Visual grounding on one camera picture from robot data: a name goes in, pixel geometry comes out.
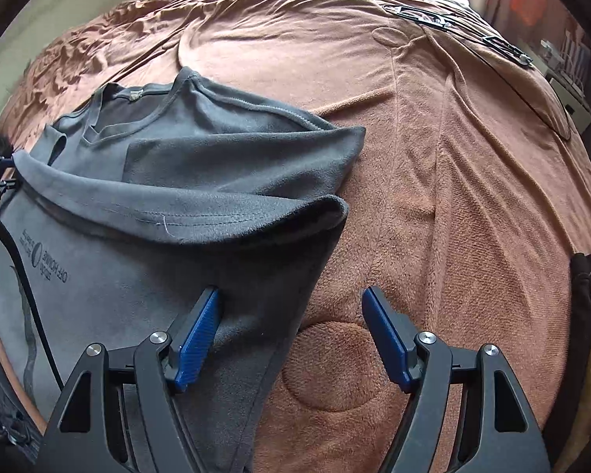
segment silver bolt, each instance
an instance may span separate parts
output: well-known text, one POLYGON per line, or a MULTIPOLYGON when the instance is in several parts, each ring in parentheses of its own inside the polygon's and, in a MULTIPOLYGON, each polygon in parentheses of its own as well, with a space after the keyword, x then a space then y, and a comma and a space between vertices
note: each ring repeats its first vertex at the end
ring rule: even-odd
POLYGON ((492 343, 489 343, 488 345, 484 345, 484 352, 489 356, 496 356, 499 353, 499 349, 492 343))
POLYGON ((101 353, 102 347, 98 343, 92 343, 85 349, 85 353, 90 357, 98 356, 101 353))
POLYGON ((168 338, 167 334, 163 330, 156 330, 151 336, 149 336, 149 341, 151 343, 164 343, 168 338))
POLYGON ((418 334, 418 339, 427 345, 435 343, 435 334, 433 332, 429 332, 428 330, 421 332, 418 334))

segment circular stitched pattern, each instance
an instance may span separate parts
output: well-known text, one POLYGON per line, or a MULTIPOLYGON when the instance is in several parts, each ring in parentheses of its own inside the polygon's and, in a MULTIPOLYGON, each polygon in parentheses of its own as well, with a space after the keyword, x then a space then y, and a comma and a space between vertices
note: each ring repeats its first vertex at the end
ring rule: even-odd
POLYGON ((301 404, 338 412, 374 398, 388 376, 366 329, 323 322, 295 337, 282 377, 301 404))

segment brown blanket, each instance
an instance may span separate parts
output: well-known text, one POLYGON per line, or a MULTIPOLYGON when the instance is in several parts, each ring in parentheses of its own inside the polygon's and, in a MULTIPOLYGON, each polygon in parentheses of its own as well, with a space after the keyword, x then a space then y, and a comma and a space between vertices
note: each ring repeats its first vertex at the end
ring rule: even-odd
MULTIPOLYGON (((376 471, 402 416, 361 292, 447 343, 497 343, 543 425, 563 374, 569 257, 591 252, 591 164, 551 88, 482 47, 564 143, 457 39, 387 14, 411 0, 126 2, 53 42, 0 132, 30 148, 98 86, 169 82, 182 65, 281 99, 366 144, 340 195, 350 216, 256 435, 259 472, 376 471)), ((459 391, 436 471, 446 469, 459 391)))

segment blue gripper pad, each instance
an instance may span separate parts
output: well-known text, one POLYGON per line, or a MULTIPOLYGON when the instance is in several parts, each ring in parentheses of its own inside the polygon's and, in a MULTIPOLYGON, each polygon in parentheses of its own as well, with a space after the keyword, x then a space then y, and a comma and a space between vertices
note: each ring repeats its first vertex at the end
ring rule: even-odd
POLYGON ((364 291, 361 310, 389 379, 405 393, 411 393, 415 382, 410 375, 407 347, 403 343, 403 338, 405 341, 409 339, 413 348, 416 330, 409 317, 394 311, 376 286, 364 291))
POLYGON ((203 309, 195 322, 195 325, 188 333, 186 341, 181 346, 178 359, 178 372, 175 375, 175 387, 185 391, 189 384, 192 384, 199 377, 203 360, 208 354, 212 345, 219 322, 221 311, 219 309, 219 293, 216 289, 208 296, 203 309))

